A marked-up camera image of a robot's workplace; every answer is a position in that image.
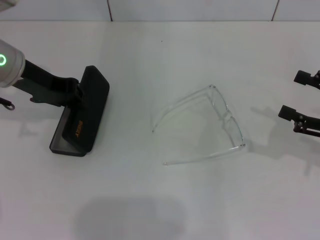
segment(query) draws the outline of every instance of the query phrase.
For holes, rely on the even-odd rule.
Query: white table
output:
[[[317,240],[320,139],[293,132],[282,105],[320,117],[316,22],[1,22],[0,38],[61,77],[95,65],[111,90],[94,149],[51,153],[62,108],[0,89],[3,240]],[[150,108],[214,83],[247,152],[163,166]]]

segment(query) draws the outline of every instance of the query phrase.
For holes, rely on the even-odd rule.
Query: eyeglasses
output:
[[[154,114],[152,132],[164,165],[211,159],[246,146],[236,119],[212,84]]]

